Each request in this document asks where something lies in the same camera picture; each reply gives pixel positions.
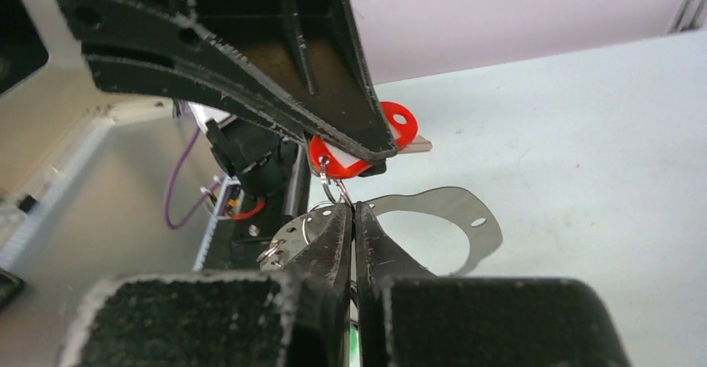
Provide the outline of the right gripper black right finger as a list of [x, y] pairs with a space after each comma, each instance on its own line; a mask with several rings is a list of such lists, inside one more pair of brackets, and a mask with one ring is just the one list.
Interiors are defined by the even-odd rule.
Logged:
[[443, 278], [354, 209], [364, 366], [627, 366], [609, 311], [566, 278]]

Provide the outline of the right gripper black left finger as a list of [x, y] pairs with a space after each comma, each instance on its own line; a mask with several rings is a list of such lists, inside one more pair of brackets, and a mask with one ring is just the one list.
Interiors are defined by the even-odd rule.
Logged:
[[61, 366], [345, 366], [353, 211], [281, 269], [105, 279], [86, 293]]

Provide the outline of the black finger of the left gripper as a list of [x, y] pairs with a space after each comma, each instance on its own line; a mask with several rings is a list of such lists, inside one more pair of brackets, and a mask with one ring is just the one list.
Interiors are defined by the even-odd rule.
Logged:
[[380, 103], [350, 0], [210, 0], [209, 29], [266, 76], [306, 139]]
[[306, 142], [266, 76], [209, 29], [210, 0], [56, 0], [95, 85], [201, 103]]

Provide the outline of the red tagged key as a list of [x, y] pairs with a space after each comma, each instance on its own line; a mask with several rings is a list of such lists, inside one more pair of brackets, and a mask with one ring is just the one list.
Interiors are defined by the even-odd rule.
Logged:
[[314, 173], [348, 179], [380, 174], [388, 158], [401, 153], [424, 153], [430, 140], [419, 133], [419, 122], [401, 103], [382, 101], [349, 112], [340, 131], [322, 132], [308, 143], [308, 161]]

